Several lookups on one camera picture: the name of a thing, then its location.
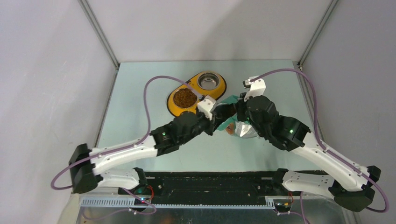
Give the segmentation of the green pet food bag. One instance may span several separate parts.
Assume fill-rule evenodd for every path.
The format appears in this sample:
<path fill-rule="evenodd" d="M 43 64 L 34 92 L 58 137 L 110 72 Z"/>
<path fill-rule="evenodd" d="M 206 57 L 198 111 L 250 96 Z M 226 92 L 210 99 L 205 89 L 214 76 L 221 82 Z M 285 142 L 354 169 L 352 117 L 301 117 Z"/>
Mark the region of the green pet food bag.
<path fill-rule="evenodd" d="M 236 104 L 238 102 L 238 99 L 238 96 L 231 95 L 217 104 L 213 112 L 219 111 L 220 115 L 228 116 L 228 118 L 220 118 L 222 123 L 216 127 L 216 131 L 224 131 L 231 136 L 245 139 L 258 137 L 257 132 L 247 121 L 238 121 L 237 114 L 229 116 L 229 112 L 227 112 L 226 106 Z"/>

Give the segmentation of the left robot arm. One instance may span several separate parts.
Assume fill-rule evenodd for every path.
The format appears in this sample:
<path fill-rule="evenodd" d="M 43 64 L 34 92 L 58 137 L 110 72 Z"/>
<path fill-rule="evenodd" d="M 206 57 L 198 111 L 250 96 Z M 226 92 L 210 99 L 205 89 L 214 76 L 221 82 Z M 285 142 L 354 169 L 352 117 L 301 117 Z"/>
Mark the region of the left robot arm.
<path fill-rule="evenodd" d="M 212 136 L 228 118 L 224 112 L 183 112 L 141 139 L 92 149 L 80 144 L 69 160 L 72 191 L 83 194 L 99 187 L 117 187 L 143 194 L 148 188 L 143 169 L 123 171 L 117 166 L 172 153 L 201 133 Z"/>

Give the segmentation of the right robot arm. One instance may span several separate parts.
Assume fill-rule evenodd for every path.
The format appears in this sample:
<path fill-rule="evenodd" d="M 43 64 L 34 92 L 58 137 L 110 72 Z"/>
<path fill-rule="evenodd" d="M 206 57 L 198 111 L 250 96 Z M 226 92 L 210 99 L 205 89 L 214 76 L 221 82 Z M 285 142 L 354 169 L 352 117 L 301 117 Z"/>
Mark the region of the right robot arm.
<path fill-rule="evenodd" d="M 358 165 L 339 154 L 298 119 L 280 115 L 265 96 L 238 99 L 236 111 L 237 120 L 248 122 L 258 136 L 280 150 L 304 157 L 324 172 L 320 175 L 279 168 L 271 183 L 277 195 L 288 191 L 311 193 L 330 198 L 354 212 L 368 208 L 373 202 L 375 190 L 367 179 L 379 180 L 378 167 Z"/>

